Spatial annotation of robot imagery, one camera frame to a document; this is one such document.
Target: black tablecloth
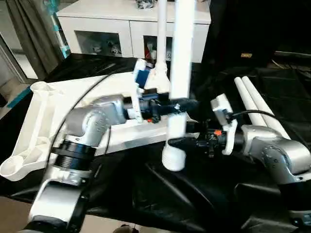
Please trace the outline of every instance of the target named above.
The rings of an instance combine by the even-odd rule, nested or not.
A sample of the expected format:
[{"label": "black tablecloth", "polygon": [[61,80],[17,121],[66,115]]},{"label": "black tablecloth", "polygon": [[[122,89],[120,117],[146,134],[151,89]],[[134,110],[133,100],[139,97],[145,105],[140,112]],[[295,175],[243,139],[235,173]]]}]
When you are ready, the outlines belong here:
[{"label": "black tablecloth", "polygon": [[[109,58],[72,54],[46,80],[56,82],[109,73],[118,67],[133,70],[134,58]],[[113,68],[106,68],[115,63]],[[191,116],[214,118],[209,101],[226,93],[234,111],[244,107],[235,88],[236,76],[248,75],[275,115],[290,121],[306,141],[311,142],[311,106],[308,80],[292,70],[234,68],[208,75],[193,66],[191,95],[201,108]],[[9,157],[18,138],[32,94],[21,100],[0,120],[2,151],[0,162]],[[239,123],[247,123],[247,117]],[[234,156],[207,158],[187,154],[186,168],[169,172],[161,164],[164,143],[118,151],[96,157],[103,169],[90,190],[88,213],[180,232],[244,229],[252,232],[293,230],[277,186],[261,165],[250,165]],[[11,182],[0,177],[0,195],[31,202],[43,170]]]}]

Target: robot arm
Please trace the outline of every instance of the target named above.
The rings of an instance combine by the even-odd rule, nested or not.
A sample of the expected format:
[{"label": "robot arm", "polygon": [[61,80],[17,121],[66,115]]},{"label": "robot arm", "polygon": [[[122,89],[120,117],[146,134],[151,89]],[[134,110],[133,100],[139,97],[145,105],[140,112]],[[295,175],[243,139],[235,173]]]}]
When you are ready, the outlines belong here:
[{"label": "robot arm", "polygon": [[[138,100],[139,109],[143,119],[154,123],[162,115],[197,107],[195,100],[169,100],[168,94],[152,90],[147,93]],[[110,126],[136,118],[133,111],[131,98],[113,95],[100,97],[68,114],[65,139],[52,150],[57,158],[47,169],[25,229],[44,233],[79,232],[88,202],[86,190],[96,172],[90,166],[96,147]]]},{"label": "robot arm", "polygon": [[191,137],[171,139],[171,146],[211,150],[222,148],[226,155],[228,147],[239,151],[242,157],[264,164],[277,183],[282,198],[289,211],[293,225],[311,226],[311,154],[300,142],[285,139],[274,129],[265,126],[243,125],[242,132],[236,132],[236,119],[232,119],[232,109],[225,95],[211,101],[212,109],[223,131],[207,130],[202,141]]}]

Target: white plastic tube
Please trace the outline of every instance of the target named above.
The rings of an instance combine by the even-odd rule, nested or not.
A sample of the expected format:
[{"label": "white plastic tube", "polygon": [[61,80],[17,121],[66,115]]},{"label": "white plastic tube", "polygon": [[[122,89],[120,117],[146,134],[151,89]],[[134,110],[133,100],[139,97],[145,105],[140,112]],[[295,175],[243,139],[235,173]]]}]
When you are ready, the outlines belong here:
[{"label": "white plastic tube", "polygon": [[167,72],[166,67],[166,13],[167,0],[158,1],[156,64],[157,72]]},{"label": "white plastic tube", "polygon": [[[255,105],[259,110],[268,112],[273,114],[272,110],[269,108],[267,103],[264,101],[260,93],[257,91],[255,86],[252,84],[252,82],[249,80],[247,76],[244,76],[242,78],[242,81],[249,92],[251,98],[253,99]],[[262,114],[262,117],[264,121],[266,122],[267,126],[278,131],[284,138],[286,139],[291,139],[289,135],[286,133],[285,129],[283,126],[280,124],[280,122],[272,117],[266,116]]]},{"label": "white plastic tube", "polygon": [[[234,79],[234,82],[238,88],[239,94],[242,98],[242,101],[245,105],[245,108],[247,110],[258,110],[257,106],[255,105],[252,97],[248,93],[242,79],[240,77],[236,77]],[[265,121],[263,120],[261,114],[258,113],[250,113],[248,114],[249,118],[251,119],[251,122],[253,125],[261,125],[261,126],[267,126]]]},{"label": "white plastic tube", "polygon": [[[196,0],[175,1],[176,17],[173,39],[170,99],[188,98],[190,88],[191,50]],[[167,139],[183,137],[186,133],[187,113],[169,116]],[[167,143],[162,163],[171,171],[185,167],[186,153]]]}]

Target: curtain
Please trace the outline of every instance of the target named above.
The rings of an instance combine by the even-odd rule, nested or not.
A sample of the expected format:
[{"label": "curtain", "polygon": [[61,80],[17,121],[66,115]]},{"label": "curtain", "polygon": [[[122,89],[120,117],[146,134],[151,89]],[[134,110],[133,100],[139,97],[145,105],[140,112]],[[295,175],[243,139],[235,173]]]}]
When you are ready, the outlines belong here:
[{"label": "curtain", "polygon": [[6,0],[20,44],[40,80],[62,61],[52,28],[47,26],[38,0]]}]

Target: white plastic tray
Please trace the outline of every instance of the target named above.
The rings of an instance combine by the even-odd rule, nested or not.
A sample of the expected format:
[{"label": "white plastic tray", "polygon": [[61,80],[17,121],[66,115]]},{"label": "white plastic tray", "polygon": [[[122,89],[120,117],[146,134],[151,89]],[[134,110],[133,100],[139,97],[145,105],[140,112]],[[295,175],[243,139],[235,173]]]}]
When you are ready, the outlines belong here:
[{"label": "white plastic tray", "polygon": [[[20,130],[11,157],[0,166],[0,175],[18,181],[29,172],[45,166],[51,138],[55,134],[63,117],[93,83],[102,76],[56,83],[37,82],[31,86],[34,95],[29,105],[24,123]],[[120,73],[112,75],[91,91],[78,106],[89,104],[103,95],[123,94],[129,96],[133,74]],[[167,83],[155,86],[160,92],[168,92]],[[111,139],[108,153],[165,141],[167,121],[158,124],[147,121],[139,124],[136,120],[128,120],[125,124],[111,128]],[[107,133],[103,137],[96,155],[104,153],[107,144]]]}]

